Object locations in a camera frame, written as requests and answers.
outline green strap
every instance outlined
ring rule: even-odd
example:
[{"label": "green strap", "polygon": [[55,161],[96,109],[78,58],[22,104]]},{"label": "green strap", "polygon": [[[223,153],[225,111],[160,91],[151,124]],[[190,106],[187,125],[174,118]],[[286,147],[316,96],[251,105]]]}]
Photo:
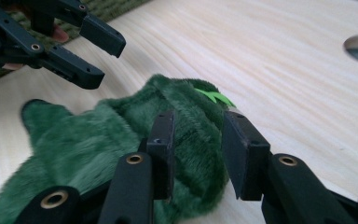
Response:
[{"label": "green strap", "polygon": [[202,91],[200,89],[195,88],[196,91],[199,91],[200,93],[206,95],[209,99],[211,99],[215,104],[217,104],[216,98],[218,100],[220,100],[221,102],[225,103],[226,105],[229,106],[234,106],[235,105],[222,93],[217,92],[217,91]]}]

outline dark green fabric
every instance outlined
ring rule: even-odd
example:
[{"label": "dark green fabric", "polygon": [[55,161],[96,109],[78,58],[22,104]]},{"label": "dark green fabric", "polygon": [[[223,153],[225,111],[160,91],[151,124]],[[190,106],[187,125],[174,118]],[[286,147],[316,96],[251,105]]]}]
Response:
[{"label": "dark green fabric", "polygon": [[[81,2],[86,4],[89,8],[89,12],[97,16],[102,21],[111,21],[112,19],[122,15],[123,13],[140,6],[142,3],[148,0],[82,0]],[[10,13],[20,25],[22,25],[27,31],[34,37],[40,40],[47,49],[56,43],[48,36],[41,35],[30,28],[30,22],[20,12]],[[70,39],[78,37],[79,28],[62,21],[57,20],[57,23],[61,28],[67,32]],[[0,77],[8,74],[10,71],[0,68]]]},{"label": "dark green fabric", "polygon": [[222,198],[227,171],[221,154],[224,104],[196,91],[218,91],[198,79],[153,76],[133,96],[107,99],[73,115],[61,105],[35,100],[22,119],[31,156],[0,193],[0,223],[10,223],[40,191],[71,186],[84,193],[113,176],[120,156],[136,151],[157,114],[175,113],[173,198],[155,202],[156,223],[175,223],[213,210]]}]

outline woven rug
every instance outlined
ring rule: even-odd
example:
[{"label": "woven rug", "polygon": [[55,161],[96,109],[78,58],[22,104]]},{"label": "woven rug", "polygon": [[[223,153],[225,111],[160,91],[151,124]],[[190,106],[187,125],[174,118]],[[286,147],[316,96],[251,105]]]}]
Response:
[{"label": "woven rug", "polygon": [[[148,0],[83,0],[82,2],[88,6],[90,13],[97,16],[100,20],[111,21],[112,19],[140,6],[142,3],[147,1]],[[47,49],[55,44],[50,37],[32,31],[30,29],[30,22],[23,16],[22,13],[11,13],[11,16],[27,31],[29,31],[31,35],[41,41]],[[69,34],[70,39],[78,37],[79,28],[59,20],[56,20],[56,23],[58,23],[61,28]],[[9,70],[0,68],[0,77],[8,74],[9,72]]]}]

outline wood grain surface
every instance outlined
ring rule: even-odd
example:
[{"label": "wood grain surface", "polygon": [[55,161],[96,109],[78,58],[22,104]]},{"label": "wood grain surface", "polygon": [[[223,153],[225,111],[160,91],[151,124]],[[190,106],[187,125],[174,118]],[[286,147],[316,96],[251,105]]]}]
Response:
[{"label": "wood grain surface", "polygon": [[[65,45],[102,69],[86,91],[46,69],[0,79],[0,187],[30,156],[20,110],[39,98],[78,114],[139,90],[153,74],[212,82],[255,125],[273,153],[305,161],[331,190],[358,200],[358,35],[354,0],[154,0],[109,23],[127,39],[119,59],[80,37]],[[263,223],[260,203],[233,189],[186,223]]]}]

